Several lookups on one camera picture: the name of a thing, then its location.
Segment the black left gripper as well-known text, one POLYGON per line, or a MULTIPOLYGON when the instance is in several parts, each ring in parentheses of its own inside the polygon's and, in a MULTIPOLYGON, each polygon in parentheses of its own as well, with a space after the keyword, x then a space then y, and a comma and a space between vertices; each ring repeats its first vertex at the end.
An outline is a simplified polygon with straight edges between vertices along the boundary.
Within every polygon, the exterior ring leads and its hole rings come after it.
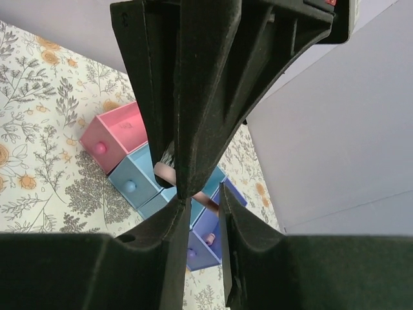
POLYGON ((317 44, 340 45, 347 42, 356 24, 355 1, 268 1, 275 18, 292 27, 293 37, 316 39, 317 44))

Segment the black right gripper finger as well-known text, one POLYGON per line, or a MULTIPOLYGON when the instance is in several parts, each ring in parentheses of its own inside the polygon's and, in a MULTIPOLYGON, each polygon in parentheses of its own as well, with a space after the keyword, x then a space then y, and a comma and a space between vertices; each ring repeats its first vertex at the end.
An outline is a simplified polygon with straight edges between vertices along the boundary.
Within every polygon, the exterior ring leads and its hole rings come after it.
POLYGON ((412 238, 281 234, 220 186, 231 309, 411 309, 412 238))
POLYGON ((2 309, 181 309, 190 200, 114 238, 1 235, 2 309))
POLYGON ((240 124, 320 38, 294 38, 267 2, 181 2, 175 168, 182 198, 203 188, 240 124))
POLYGON ((152 163, 174 139, 174 71, 180 13, 164 1, 110 5, 112 29, 145 125, 152 163))

